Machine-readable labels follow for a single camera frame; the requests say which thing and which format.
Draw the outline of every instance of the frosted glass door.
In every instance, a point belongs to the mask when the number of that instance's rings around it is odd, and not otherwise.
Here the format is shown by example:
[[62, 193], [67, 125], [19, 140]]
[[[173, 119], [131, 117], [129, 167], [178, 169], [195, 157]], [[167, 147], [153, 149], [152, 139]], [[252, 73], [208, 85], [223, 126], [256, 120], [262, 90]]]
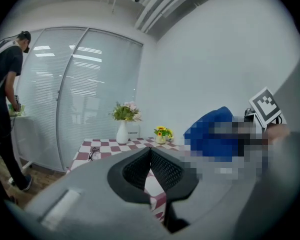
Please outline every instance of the frosted glass door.
[[59, 94], [57, 133], [65, 167], [84, 139], [116, 138], [118, 122], [109, 113], [116, 102], [135, 99], [141, 50], [139, 43], [109, 33], [84, 35]]
[[25, 143], [34, 152], [26, 158], [54, 170], [63, 169], [56, 135], [58, 92], [73, 53], [69, 47], [77, 45], [84, 31], [83, 28], [44, 30], [31, 47], [17, 85], [20, 102], [35, 125], [35, 130], [29, 132], [33, 141]]

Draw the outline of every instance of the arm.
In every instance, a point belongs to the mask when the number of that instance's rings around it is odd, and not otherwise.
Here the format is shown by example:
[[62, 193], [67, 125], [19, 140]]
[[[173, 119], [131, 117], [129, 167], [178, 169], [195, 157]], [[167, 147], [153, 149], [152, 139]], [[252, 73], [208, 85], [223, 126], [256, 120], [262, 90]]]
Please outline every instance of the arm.
[[16, 72], [13, 71], [8, 72], [8, 75], [6, 76], [6, 80], [5, 80], [4, 91], [7, 99], [12, 104], [13, 108], [16, 111], [19, 111], [20, 108], [16, 101], [15, 90], [14, 90], [14, 82], [15, 82], [16, 75], [17, 75]]
[[11, 64], [5, 80], [4, 91], [7, 99], [16, 111], [20, 110], [15, 98], [14, 83], [16, 76], [20, 76], [23, 62], [23, 55], [20, 47], [14, 46], [10, 48]]

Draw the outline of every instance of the checkered tablecloth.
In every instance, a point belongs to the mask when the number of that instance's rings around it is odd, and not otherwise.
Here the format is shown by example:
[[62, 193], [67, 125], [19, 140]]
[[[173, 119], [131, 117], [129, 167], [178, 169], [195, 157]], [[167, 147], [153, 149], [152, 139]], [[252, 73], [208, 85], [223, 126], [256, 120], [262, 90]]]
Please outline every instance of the checkered tablecloth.
[[[153, 137], [131, 139], [127, 144], [119, 144], [115, 139], [85, 139], [78, 152], [75, 154], [67, 173], [85, 163], [88, 163], [89, 154], [93, 151], [94, 147], [99, 148], [99, 152], [95, 152], [93, 154], [93, 160], [103, 159], [124, 151], [145, 147], [164, 148], [174, 151], [179, 150], [179, 147], [173, 143], [167, 142], [166, 144], [158, 144], [155, 142], [155, 138]], [[165, 217], [166, 193], [151, 170], [145, 181], [144, 192], [150, 195], [151, 211], [162, 222]]]

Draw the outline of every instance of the black t-shirt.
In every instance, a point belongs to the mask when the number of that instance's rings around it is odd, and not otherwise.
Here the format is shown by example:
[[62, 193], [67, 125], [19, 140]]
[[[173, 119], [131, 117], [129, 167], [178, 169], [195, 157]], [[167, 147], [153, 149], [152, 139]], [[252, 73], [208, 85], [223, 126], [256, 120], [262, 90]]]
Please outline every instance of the black t-shirt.
[[[20, 76], [23, 62], [23, 53], [19, 46], [11, 46], [0, 53], [0, 82], [9, 72], [16, 72]], [[0, 88], [0, 104], [6, 105], [5, 83]]]
[[[21, 74], [23, 62], [23, 53], [19, 46], [11, 46], [0, 53], [0, 82], [9, 72], [16, 72], [17, 76]], [[11, 122], [8, 112], [5, 82], [0, 88], [0, 139], [6, 137], [11, 132]]]

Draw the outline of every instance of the green leaves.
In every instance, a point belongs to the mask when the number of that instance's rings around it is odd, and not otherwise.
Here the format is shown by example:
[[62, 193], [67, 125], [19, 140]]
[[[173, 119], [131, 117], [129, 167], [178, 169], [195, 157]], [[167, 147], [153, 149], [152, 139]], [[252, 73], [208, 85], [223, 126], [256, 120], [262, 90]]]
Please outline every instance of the green leaves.
[[129, 122], [134, 121], [134, 115], [139, 113], [139, 109], [131, 110], [130, 107], [125, 105], [120, 105], [119, 102], [116, 102], [116, 106], [111, 114], [114, 120], [126, 120]]
[[154, 129], [154, 134], [158, 135], [158, 133], [161, 133], [162, 136], [166, 136], [169, 134], [169, 132], [167, 130]]

